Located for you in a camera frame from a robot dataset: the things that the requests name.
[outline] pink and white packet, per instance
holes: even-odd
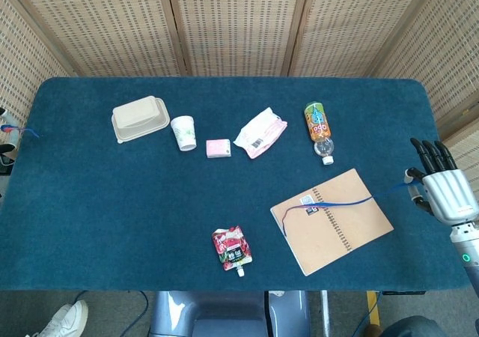
[[[268,107],[241,129],[233,143],[244,148],[248,156],[255,159],[275,143],[286,126],[287,122]]]

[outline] woven panel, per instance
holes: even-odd
[[[291,74],[363,76],[411,0],[313,0]]]
[[[479,86],[479,0],[427,0],[378,75],[427,88],[436,119]]]
[[[479,120],[468,125],[445,142],[457,167],[462,169],[479,200]]]
[[[67,71],[9,0],[0,0],[0,107],[24,126],[38,86]],[[0,133],[0,143],[7,135]]]
[[[161,0],[29,0],[90,76],[178,75]]]
[[[280,74],[296,0],[178,4],[193,75]]]

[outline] robotic hand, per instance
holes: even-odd
[[[464,173],[459,170],[448,148],[441,142],[411,139],[426,173],[408,168],[404,182],[416,180],[424,185],[424,200],[415,185],[408,190],[412,201],[422,210],[452,227],[451,241],[479,297],[479,206]]]

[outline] person's knee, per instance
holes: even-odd
[[[404,318],[390,326],[382,337],[445,337],[439,325],[423,316]]]

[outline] juice bottle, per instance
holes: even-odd
[[[309,135],[314,141],[314,151],[323,158],[325,165],[331,165],[334,162],[332,151],[335,146],[330,139],[331,130],[326,120],[323,104],[313,101],[306,105],[305,118]]]

